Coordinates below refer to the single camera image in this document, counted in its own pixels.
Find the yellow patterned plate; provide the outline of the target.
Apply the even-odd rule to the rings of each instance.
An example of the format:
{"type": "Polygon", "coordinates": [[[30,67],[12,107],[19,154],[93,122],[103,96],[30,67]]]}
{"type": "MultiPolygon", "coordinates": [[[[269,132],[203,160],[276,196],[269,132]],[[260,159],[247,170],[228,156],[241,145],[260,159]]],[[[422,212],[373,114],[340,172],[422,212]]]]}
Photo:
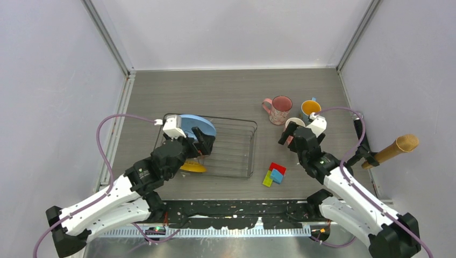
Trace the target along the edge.
{"type": "Polygon", "coordinates": [[[207,171],[204,165],[190,160],[186,161],[180,169],[192,173],[205,173],[207,171]]]}

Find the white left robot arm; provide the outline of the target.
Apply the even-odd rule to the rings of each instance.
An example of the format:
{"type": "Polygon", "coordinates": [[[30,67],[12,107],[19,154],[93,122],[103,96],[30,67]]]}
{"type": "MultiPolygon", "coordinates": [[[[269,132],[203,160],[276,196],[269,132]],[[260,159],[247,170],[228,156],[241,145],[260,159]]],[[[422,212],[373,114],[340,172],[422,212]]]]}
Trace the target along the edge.
{"type": "Polygon", "coordinates": [[[193,126],[165,129],[165,141],[108,187],[72,206],[46,210],[58,257],[69,257],[110,229],[149,219],[160,222],[165,206],[155,190],[172,179],[188,159],[210,155],[216,130],[193,126]]]}

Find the blue butterfly mug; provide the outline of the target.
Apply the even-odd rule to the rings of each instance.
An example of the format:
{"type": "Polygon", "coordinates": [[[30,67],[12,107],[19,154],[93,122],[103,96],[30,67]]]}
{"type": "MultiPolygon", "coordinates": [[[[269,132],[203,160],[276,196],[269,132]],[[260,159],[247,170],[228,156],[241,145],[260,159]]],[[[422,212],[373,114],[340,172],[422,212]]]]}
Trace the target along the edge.
{"type": "Polygon", "coordinates": [[[316,101],[316,98],[304,101],[301,104],[300,118],[304,121],[305,124],[309,122],[309,116],[312,113],[317,113],[322,110],[320,104],[316,101]]]}

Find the patterned pink mug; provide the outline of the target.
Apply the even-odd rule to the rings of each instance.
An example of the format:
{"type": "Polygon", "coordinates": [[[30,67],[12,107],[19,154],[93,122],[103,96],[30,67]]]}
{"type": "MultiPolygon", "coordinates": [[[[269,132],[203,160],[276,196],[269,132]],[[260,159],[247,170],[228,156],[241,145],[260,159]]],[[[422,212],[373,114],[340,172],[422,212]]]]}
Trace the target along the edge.
{"type": "Polygon", "coordinates": [[[265,98],[262,102],[263,109],[269,115],[269,121],[274,125],[285,124],[293,103],[287,96],[276,96],[273,99],[265,98]]]}

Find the plain pink mug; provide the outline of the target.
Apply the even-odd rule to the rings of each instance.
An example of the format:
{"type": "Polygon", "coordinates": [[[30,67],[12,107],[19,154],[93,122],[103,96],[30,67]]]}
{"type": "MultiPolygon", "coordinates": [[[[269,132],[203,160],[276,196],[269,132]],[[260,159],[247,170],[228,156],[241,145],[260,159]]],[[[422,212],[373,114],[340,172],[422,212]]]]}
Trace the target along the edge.
{"type": "MultiPolygon", "coordinates": [[[[294,124],[296,124],[296,125],[298,125],[298,126],[303,126],[303,127],[305,127],[305,123],[304,123],[303,120],[301,120],[300,118],[292,117],[292,118],[289,118],[289,119],[286,121],[286,123],[285,123],[285,125],[284,125],[284,130],[283,130],[283,131],[285,131],[285,130],[287,129],[287,127],[288,127],[288,125],[289,125],[290,123],[294,123],[294,124]]],[[[289,137],[287,138],[287,140],[286,140],[287,145],[289,145],[289,144],[292,142],[292,140],[293,140],[293,136],[289,136],[289,137]]]]}

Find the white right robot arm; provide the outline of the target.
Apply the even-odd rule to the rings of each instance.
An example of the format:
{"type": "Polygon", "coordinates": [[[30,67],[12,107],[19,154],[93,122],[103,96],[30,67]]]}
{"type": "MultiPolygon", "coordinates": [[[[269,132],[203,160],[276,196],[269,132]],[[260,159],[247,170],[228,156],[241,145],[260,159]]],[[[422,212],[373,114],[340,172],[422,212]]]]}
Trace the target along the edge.
{"type": "Polygon", "coordinates": [[[307,214],[323,218],[348,230],[368,249],[371,257],[413,257],[422,245],[419,225],[410,213],[399,214],[360,185],[344,163],[321,150],[323,128],[314,123],[290,122],[278,141],[298,156],[305,172],[326,188],[307,198],[307,214]]]}

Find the light blue plate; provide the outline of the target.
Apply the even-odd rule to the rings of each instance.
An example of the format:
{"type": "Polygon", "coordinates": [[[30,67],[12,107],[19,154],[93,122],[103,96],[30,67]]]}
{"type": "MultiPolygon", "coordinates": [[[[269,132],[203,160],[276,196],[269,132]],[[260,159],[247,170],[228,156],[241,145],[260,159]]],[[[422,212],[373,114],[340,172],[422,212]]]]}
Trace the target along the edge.
{"type": "Polygon", "coordinates": [[[198,127],[205,135],[215,137],[217,134],[214,125],[209,120],[201,116],[194,114],[180,114],[179,117],[181,119],[180,129],[189,138],[197,139],[192,131],[193,127],[198,127]]]}

